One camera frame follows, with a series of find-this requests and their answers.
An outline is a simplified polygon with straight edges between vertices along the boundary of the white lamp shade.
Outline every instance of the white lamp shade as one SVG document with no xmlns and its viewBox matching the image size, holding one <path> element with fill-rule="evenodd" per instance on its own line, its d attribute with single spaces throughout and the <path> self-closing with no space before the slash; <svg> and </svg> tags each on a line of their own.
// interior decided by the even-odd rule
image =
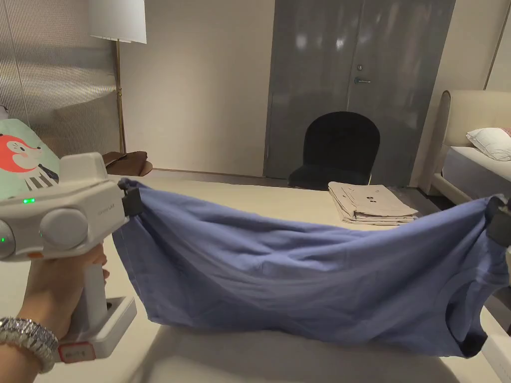
<svg viewBox="0 0 511 383">
<path fill-rule="evenodd" d="M 147 44 L 144 0 L 89 0 L 89 34 Z"/>
</svg>

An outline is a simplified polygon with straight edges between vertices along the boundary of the chair backrest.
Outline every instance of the chair backrest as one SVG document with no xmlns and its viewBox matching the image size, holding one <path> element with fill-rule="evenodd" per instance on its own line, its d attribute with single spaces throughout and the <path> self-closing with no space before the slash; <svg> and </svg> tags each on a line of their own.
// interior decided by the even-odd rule
<svg viewBox="0 0 511 383">
<path fill-rule="evenodd" d="M 314 121 L 305 135 L 304 165 L 369 175 L 380 147 L 380 132 L 367 117 L 333 112 Z"/>
</svg>

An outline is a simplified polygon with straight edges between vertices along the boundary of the device handle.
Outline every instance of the device handle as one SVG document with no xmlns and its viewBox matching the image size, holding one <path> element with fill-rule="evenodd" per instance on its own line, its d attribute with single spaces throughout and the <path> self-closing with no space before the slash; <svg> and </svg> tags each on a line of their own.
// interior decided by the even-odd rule
<svg viewBox="0 0 511 383">
<path fill-rule="evenodd" d="M 100 325 L 107 316 L 103 266 L 92 265 L 85 269 L 85 287 L 80 302 L 71 317 L 69 334 L 86 333 Z"/>
</svg>

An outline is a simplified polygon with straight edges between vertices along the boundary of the door handle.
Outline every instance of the door handle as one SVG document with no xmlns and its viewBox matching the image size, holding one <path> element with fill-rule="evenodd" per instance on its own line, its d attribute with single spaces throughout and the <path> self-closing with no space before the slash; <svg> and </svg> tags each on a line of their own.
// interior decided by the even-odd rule
<svg viewBox="0 0 511 383">
<path fill-rule="evenodd" d="M 360 77 L 355 77 L 355 84 L 370 84 L 370 80 L 362 80 Z"/>
</svg>

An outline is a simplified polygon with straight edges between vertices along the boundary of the gray door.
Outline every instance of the gray door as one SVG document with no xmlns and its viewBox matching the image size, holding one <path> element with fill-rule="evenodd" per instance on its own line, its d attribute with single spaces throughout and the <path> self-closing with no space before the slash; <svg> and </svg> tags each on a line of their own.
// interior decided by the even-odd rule
<svg viewBox="0 0 511 383">
<path fill-rule="evenodd" d="M 373 184 L 409 184 L 454 3 L 364 2 L 348 110 L 380 130 Z"/>
<path fill-rule="evenodd" d="M 346 110 L 361 5 L 275 2 L 265 176 L 287 178 L 302 164 L 308 126 Z"/>
<path fill-rule="evenodd" d="M 407 185 L 454 3 L 276 0 L 265 176 L 287 178 L 310 123 L 349 110 L 381 133 L 373 183 Z"/>
</svg>

